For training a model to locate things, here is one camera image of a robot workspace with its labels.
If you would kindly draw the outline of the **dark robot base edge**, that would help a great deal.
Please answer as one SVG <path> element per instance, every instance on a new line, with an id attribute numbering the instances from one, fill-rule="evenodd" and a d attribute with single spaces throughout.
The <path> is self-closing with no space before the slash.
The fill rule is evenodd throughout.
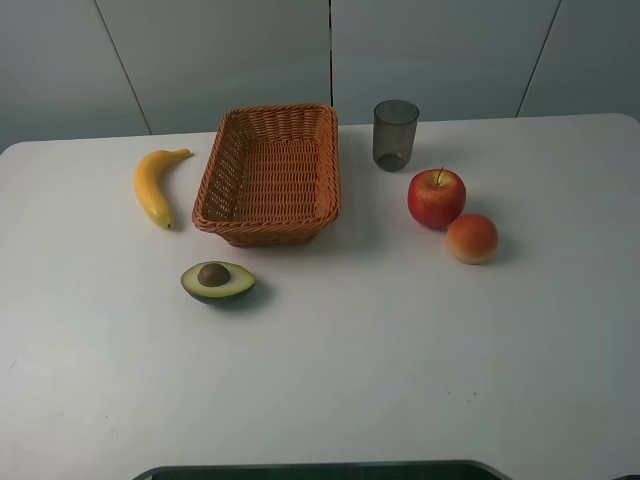
<path id="1" fill-rule="evenodd" d="M 265 464 L 227 466 L 164 466 L 136 479 L 221 480 L 359 480 L 359 479 L 508 479 L 483 463 L 471 460 Z"/>

